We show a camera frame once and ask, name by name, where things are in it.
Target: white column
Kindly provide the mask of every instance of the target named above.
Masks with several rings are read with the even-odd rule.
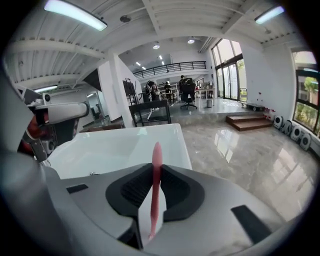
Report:
[[[121,117],[118,101],[116,97],[116,92],[114,89],[114,82],[111,75],[110,63],[109,61],[98,67],[98,75],[101,86],[101,92],[99,96],[102,94],[101,101],[104,101],[107,114],[111,121]]]
[[[131,128],[133,126],[132,117],[129,111],[128,100],[125,92],[125,87],[123,80],[125,77],[122,77],[121,64],[119,56],[109,51],[108,60],[110,63],[110,71],[113,81],[113,88],[117,98],[117,106],[126,128]]]

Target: gray tile floor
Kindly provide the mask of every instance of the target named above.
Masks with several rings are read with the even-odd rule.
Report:
[[[195,105],[198,107],[186,107],[180,108],[184,105],[184,102],[177,102],[170,107],[171,116],[190,116],[190,115],[203,115],[203,114],[217,114],[217,113],[234,113],[234,112],[251,112],[245,107],[241,107],[240,103],[234,100],[215,98],[213,99],[213,107],[207,107],[207,101],[205,98],[195,99]]]
[[[182,132],[193,170],[238,184],[287,221],[308,204],[318,162],[275,128],[239,132],[221,122]]]

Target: raised platform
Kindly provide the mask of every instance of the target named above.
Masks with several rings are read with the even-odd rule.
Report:
[[[181,126],[214,124],[224,122],[227,116],[251,116],[257,115],[257,112],[241,107],[241,104],[234,100],[215,98],[213,107],[207,107],[205,99],[197,98],[195,105],[198,107],[189,107],[189,109],[180,109],[183,103],[178,102],[170,107],[172,123],[178,123]]]
[[[227,116],[225,121],[240,132],[272,126],[272,122],[266,120],[262,114]]]

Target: pink handle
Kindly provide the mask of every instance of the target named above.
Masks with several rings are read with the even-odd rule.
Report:
[[[153,185],[152,185],[152,200],[151,200],[151,231],[149,239],[151,240],[156,234],[156,226],[159,218],[159,188],[161,178],[161,166],[162,166],[162,149],[159,142],[157,142],[153,149],[152,154],[153,165]]]

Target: marble floor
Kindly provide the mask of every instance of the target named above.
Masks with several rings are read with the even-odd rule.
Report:
[[[286,221],[308,205],[319,163],[275,128],[239,132],[221,122],[182,132],[194,171],[238,184]]]

